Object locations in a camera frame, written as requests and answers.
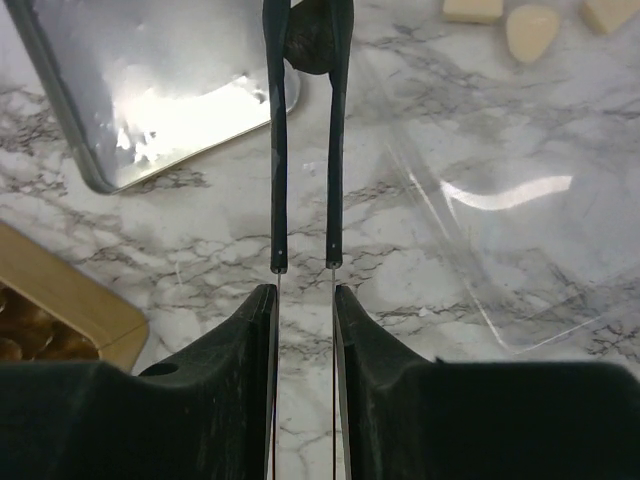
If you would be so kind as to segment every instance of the white food piece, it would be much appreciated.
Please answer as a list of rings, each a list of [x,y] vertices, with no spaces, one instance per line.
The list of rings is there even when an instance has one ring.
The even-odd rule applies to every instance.
[[[504,0],[444,0],[444,18],[449,22],[494,23],[504,12]]]
[[[580,12],[596,33],[607,35],[640,11],[640,0],[585,0]]]
[[[507,18],[509,51],[522,63],[532,63],[558,35],[560,15],[545,5],[523,5]]]

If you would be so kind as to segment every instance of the transparent plastic lid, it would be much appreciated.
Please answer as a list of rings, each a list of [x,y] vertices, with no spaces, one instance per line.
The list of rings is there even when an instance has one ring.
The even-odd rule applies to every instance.
[[[444,40],[427,42],[429,53],[412,50],[429,48],[422,42],[389,47],[406,62],[392,71],[379,64],[385,47],[367,42],[352,61],[420,214],[417,235],[438,237],[513,351],[638,311],[640,29],[597,37],[574,22],[522,67],[484,27],[438,28],[475,53]]]

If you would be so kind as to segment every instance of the gray marble veining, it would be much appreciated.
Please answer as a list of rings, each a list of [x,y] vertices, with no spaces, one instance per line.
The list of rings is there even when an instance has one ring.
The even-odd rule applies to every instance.
[[[505,305],[513,308],[507,313],[572,297],[539,322],[514,327],[511,337],[550,338],[566,330],[559,322],[592,314],[585,309],[604,308],[623,293],[627,300],[640,297],[633,271],[605,289],[589,283],[602,280],[603,272],[632,267],[622,254],[640,256],[634,250],[640,216],[633,211],[640,192],[640,53],[625,48],[640,42],[640,31],[626,29],[596,44],[570,16],[575,3],[566,2],[565,10],[565,30],[574,33],[525,72],[506,56],[499,28],[444,25],[431,1],[402,0],[393,8],[383,0],[357,2],[357,52],[384,80],[393,118],[442,178],[486,195],[535,173],[573,175],[583,192],[613,195],[593,205],[582,197],[569,196],[568,203],[549,197],[511,216],[456,204],[459,220],[473,227],[469,239],[483,249],[491,278],[506,283],[511,297]],[[4,7],[0,31],[1,218],[145,312],[152,335],[138,370],[218,325],[256,284],[274,280],[266,131],[206,152],[121,195],[96,195],[77,172]],[[591,57],[585,58],[585,48],[600,49],[592,55],[602,68],[586,65]],[[452,273],[436,235],[421,227],[382,148],[385,124],[360,83],[357,61],[345,135],[345,265],[338,280],[357,290],[381,325],[428,358],[513,358]],[[607,70],[612,62],[623,65],[622,71]],[[303,81],[309,93],[292,115],[289,132],[281,478],[325,479],[331,468],[330,275],[324,269],[330,88],[324,78]],[[532,98],[538,101],[527,101]],[[499,161],[508,176],[500,175]],[[554,223],[553,215],[571,220],[578,213],[597,218]],[[545,236],[542,228],[555,228],[555,235]],[[504,238],[509,232],[520,233]],[[567,248],[554,238],[573,243]],[[590,257],[607,241],[617,247]],[[590,323],[520,358],[604,359],[640,374],[639,355],[638,315],[610,312],[608,323]]]

